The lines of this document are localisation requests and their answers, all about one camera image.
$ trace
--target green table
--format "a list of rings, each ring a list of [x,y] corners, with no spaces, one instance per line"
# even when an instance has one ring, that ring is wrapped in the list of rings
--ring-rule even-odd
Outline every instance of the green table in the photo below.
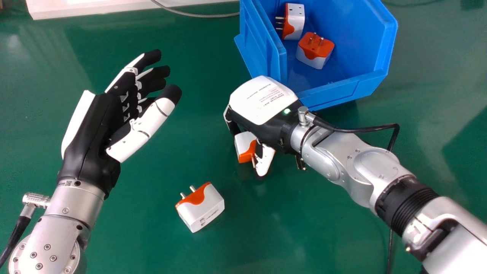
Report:
[[[400,123],[395,153],[402,164],[487,221],[483,4],[389,4],[399,22],[389,75],[370,97],[321,115],[342,127]],[[202,10],[231,12],[237,5]],[[128,61],[159,48],[161,63],[172,68],[168,82],[182,88],[183,98],[123,163],[92,234],[88,272],[382,273],[388,228],[342,188],[298,171],[291,156],[277,155],[265,181],[237,163],[222,113],[230,93],[250,79],[233,42],[238,25],[238,18],[163,10],[45,21],[32,21],[19,3],[0,12],[0,246],[22,195],[52,194],[61,140],[82,91],[103,92]],[[362,137],[385,146],[389,134]],[[189,185],[206,181],[221,192],[226,210],[191,234],[174,204]],[[419,272],[398,239],[393,273]]]

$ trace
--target screw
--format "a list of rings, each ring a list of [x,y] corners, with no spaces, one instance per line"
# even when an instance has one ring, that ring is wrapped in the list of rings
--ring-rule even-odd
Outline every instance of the screw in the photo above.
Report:
[[[305,127],[308,125],[308,121],[306,120],[306,114],[308,113],[308,108],[305,106],[301,106],[298,108],[298,118],[300,120],[300,126]]]

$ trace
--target blue storage box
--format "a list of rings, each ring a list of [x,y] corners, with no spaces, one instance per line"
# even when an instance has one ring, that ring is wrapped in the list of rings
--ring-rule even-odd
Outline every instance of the blue storage box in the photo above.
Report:
[[[241,0],[235,42],[252,77],[287,85],[311,110],[370,95],[387,75],[397,21],[380,0],[299,0],[303,34],[317,32],[335,43],[322,70],[296,60],[298,41],[281,40],[275,17],[284,0]]]

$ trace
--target blue plastic bin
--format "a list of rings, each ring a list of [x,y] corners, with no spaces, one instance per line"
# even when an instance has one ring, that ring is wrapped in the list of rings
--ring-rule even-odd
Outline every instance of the blue plastic bin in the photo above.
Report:
[[[284,0],[241,0],[235,42],[252,77],[266,75],[287,85],[311,110],[368,96],[387,75],[397,21],[380,0],[299,0],[303,34],[335,43],[322,70],[296,60],[298,41],[281,40],[275,17]]]

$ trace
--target robotic arm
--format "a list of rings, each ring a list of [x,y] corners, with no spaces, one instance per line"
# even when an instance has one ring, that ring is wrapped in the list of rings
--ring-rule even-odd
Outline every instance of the robotic arm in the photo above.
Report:
[[[118,180],[120,163],[152,137],[181,98],[177,86],[166,86],[169,67],[144,71],[160,59],[159,50],[143,53],[120,71],[105,93],[83,93],[62,141],[57,187],[52,197],[24,196],[24,210],[0,267],[12,253],[10,274],[86,272],[84,251]],[[147,97],[161,89],[157,97]],[[17,244],[39,207],[46,209],[44,215]]]
[[[299,169],[307,164],[379,216],[425,273],[485,272],[483,222],[419,182],[390,149],[373,147],[352,133],[357,130],[339,129],[308,112],[279,82],[259,76],[244,83],[231,94],[224,118],[239,162],[252,161],[259,177],[267,173],[275,150],[294,154]]]

